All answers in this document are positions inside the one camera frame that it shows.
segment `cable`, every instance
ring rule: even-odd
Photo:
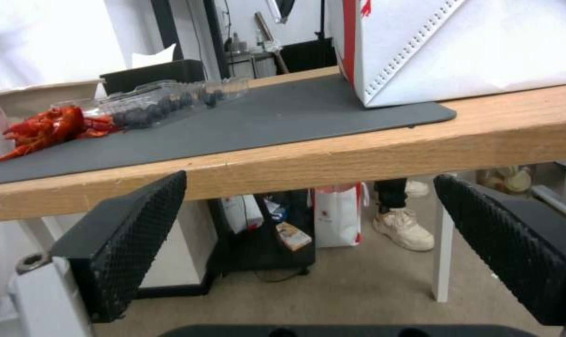
[[[231,45],[233,40],[231,40],[231,14],[229,13],[229,4],[227,0],[225,0],[225,7],[227,8],[227,21],[229,21],[229,25],[227,25],[227,40],[229,41],[229,58],[231,59],[231,72],[233,76],[235,76],[235,64],[233,64],[233,51],[231,49]]]
[[[204,70],[204,78],[208,81],[208,71],[206,71],[206,66],[204,66],[204,60],[202,59],[202,48],[200,47],[200,38],[198,37],[198,31],[196,30],[196,22],[194,21],[194,15],[191,13],[191,6],[189,6],[189,0],[185,0],[187,4],[187,12],[189,12],[189,17],[191,17],[191,25],[194,26],[194,34],[196,35],[196,42],[198,44],[198,54],[200,55],[200,62],[202,62],[202,70]]]
[[[242,202],[244,203],[244,216],[245,216],[245,222],[246,222],[246,230],[249,231],[249,226],[247,225],[247,209],[246,209],[246,203],[245,203],[245,199],[244,196],[242,197]],[[265,277],[261,277],[258,273],[258,271],[254,271],[254,275],[256,275],[256,278],[259,279],[262,282],[265,283],[278,283],[278,282],[284,282],[284,281],[288,281],[298,275],[300,275],[302,273],[304,269],[300,268],[297,271],[294,271],[291,275],[287,275],[283,278],[275,278],[275,279],[269,279],[269,278],[265,278]]]

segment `red stripe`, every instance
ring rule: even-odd
[[[343,68],[354,86],[354,54],[356,53],[356,2],[343,0]]]

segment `black gripper pad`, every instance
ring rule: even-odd
[[[92,322],[120,318],[135,298],[177,216],[187,185],[180,171],[106,199],[52,247],[69,260]]]
[[[472,249],[535,318],[566,323],[566,218],[537,200],[452,176],[435,190]]]

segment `black pants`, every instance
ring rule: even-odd
[[[379,193],[379,212],[385,213],[390,208],[406,206],[407,178],[375,181],[375,190]]]

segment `wooden table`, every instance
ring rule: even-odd
[[[322,68],[257,79],[250,86],[337,72],[336,67]],[[456,119],[0,184],[0,220],[88,211],[105,198],[178,170],[188,174],[186,200],[198,200],[566,159],[566,85],[442,104],[457,111]],[[446,244],[452,226],[447,217],[439,222],[435,270],[445,268],[448,277],[444,256],[450,252]]]

